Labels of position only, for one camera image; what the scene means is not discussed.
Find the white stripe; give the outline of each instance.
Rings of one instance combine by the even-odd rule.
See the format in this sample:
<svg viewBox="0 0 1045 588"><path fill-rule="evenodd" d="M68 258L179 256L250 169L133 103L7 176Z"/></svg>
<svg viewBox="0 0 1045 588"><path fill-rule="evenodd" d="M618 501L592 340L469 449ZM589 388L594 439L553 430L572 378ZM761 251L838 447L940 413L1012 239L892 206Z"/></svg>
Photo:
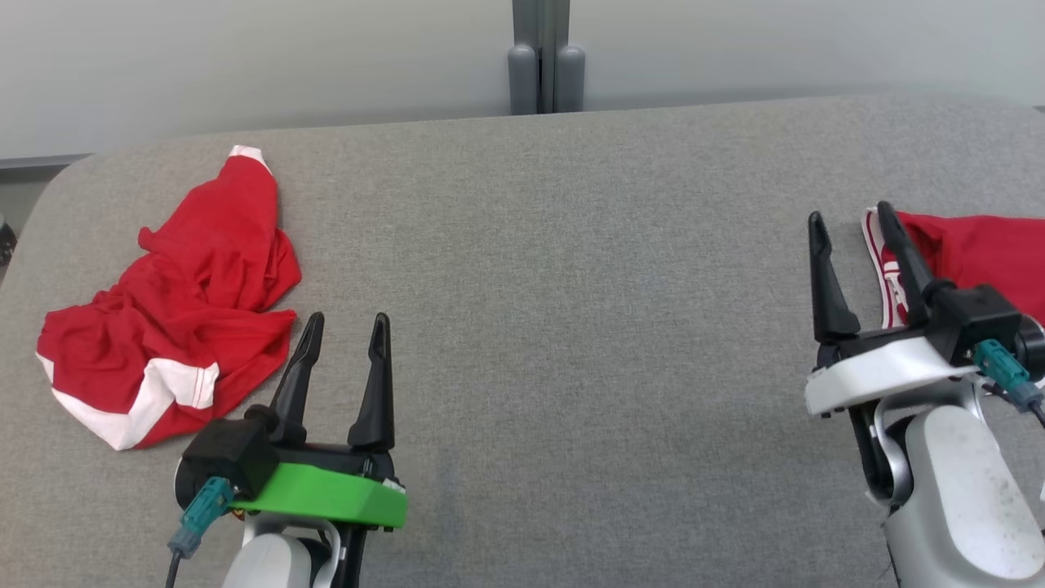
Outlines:
<svg viewBox="0 0 1045 588"><path fill-rule="evenodd" d="M882 255L881 249L876 250L875 243L877 243L882 249L885 248L885 237L882 236L882 228L878 225L878 207L872 206L867 208L863 213L863 218L861 218L860 230L863 232L863 241L867 243L867 253L870 254L870 261L875 265L875 273L878 275L878 289L882 296L882 329L890 329L896 327L889 325L889 307L892 305L892 300L889 298L889 285L885 282L885 274L882 273L882 266L878 262L878 257ZM867 232L867 225L870 225L870 232Z"/></svg>
<svg viewBox="0 0 1045 588"><path fill-rule="evenodd" d="M185 366L169 359L152 359L131 410L126 415L104 413L56 389L54 362L37 354L51 382L51 394L59 403L101 438L113 449L130 449L145 439L172 403L192 408L208 408L214 403L217 363L206 369Z"/></svg>
<svg viewBox="0 0 1045 588"><path fill-rule="evenodd" d="M246 145L236 145L236 146L232 147L232 152L229 154L229 157L233 157L235 155L241 155L243 157L250 157L251 159L255 159L257 161L260 161L261 165L264 165L264 168L269 169L269 164L265 163L264 159L261 157L261 149L259 149L257 147L249 147L249 146L246 146Z"/></svg>

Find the gray table surface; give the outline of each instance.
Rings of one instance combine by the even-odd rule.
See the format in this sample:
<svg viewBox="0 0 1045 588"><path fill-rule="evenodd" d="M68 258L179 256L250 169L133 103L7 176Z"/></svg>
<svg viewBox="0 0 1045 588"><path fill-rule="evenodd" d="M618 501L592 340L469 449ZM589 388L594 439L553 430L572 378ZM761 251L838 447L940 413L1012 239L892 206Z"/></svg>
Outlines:
<svg viewBox="0 0 1045 588"><path fill-rule="evenodd" d="M236 143L263 149L301 260L279 307L326 313L311 439L344 439L373 315L392 317L412 503L368 543L364 586L892 585L849 423L804 413L806 217L823 211L874 327L863 207L1045 215L1045 117L979 97L230 133L88 158L47 189L0 285L4 586L162 584L188 440L112 451L53 401L34 343ZM986 409L1041 518L1042 432ZM178 586L219 585L238 533L219 521Z"/></svg>

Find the teal connector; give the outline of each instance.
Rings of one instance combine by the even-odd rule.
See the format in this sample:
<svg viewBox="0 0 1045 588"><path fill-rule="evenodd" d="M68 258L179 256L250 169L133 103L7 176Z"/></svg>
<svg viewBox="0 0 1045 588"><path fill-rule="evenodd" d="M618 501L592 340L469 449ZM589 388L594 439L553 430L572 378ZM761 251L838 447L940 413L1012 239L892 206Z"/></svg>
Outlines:
<svg viewBox="0 0 1045 588"><path fill-rule="evenodd" d="M189 559L200 547L203 534L222 515L229 511L234 492L225 478L212 477L203 485L189 508L182 513L182 527L167 542L167 547L182 559Z"/></svg>
<svg viewBox="0 0 1045 588"><path fill-rule="evenodd" d="M1027 413L1041 406L1041 391L1030 381L1030 374L1016 361L1001 344L988 339L976 346L973 363L984 376L994 380L1008 395L1008 400L1020 410Z"/></svg>

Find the white wall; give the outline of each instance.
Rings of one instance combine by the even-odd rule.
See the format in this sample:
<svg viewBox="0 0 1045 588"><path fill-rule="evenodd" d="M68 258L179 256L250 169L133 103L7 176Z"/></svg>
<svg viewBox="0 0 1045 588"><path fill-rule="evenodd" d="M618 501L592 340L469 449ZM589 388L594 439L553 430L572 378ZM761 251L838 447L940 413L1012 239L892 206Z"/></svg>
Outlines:
<svg viewBox="0 0 1045 588"><path fill-rule="evenodd" d="M510 0L4 0L0 160L509 113Z"/></svg>
<svg viewBox="0 0 1045 588"><path fill-rule="evenodd" d="M572 0L585 110L889 89L1045 104L1042 0Z"/></svg>

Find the red fabric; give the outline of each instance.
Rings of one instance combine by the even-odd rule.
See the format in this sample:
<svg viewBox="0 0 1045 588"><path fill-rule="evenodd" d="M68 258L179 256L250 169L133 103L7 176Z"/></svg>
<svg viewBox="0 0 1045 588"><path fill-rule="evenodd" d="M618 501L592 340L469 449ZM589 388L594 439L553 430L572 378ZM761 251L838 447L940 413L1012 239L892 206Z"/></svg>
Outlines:
<svg viewBox="0 0 1045 588"><path fill-rule="evenodd" d="M276 228L277 186L263 163L230 157L193 188L147 253L89 305L49 313L38 353L54 362L53 387L104 413L126 414L146 363L217 363L213 405L172 403L136 447L202 428L227 415L283 363L294 311L263 313L301 279Z"/></svg>
<svg viewBox="0 0 1045 588"><path fill-rule="evenodd" d="M899 215L934 274L958 287L990 283L1045 323L1045 219Z"/></svg>

